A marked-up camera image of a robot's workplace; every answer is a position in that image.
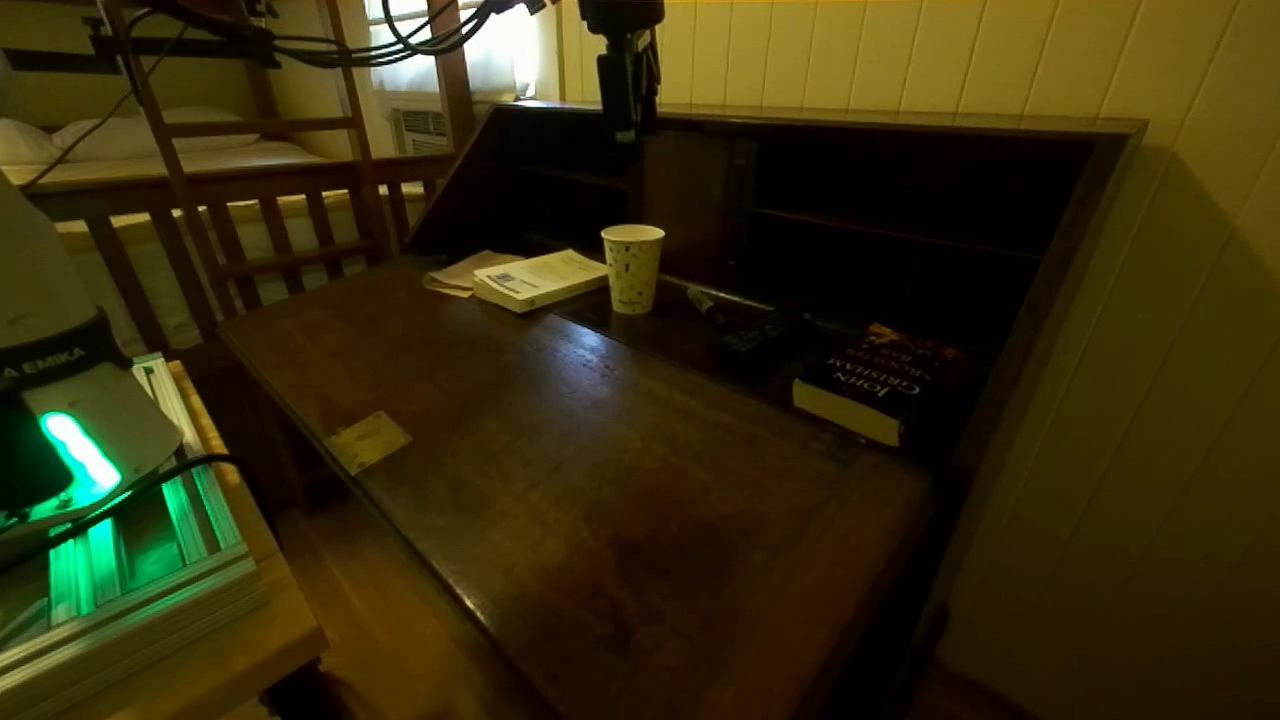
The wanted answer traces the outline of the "green-lit robot base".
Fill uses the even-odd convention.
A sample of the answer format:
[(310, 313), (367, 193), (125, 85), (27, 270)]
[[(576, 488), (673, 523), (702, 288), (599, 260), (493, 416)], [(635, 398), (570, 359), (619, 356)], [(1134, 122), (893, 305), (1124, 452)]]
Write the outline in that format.
[(175, 379), (137, 363), (54, 225), (0, 186), (0, 548), (8, 688), (156, 658), (244, 607), (254, 559)]

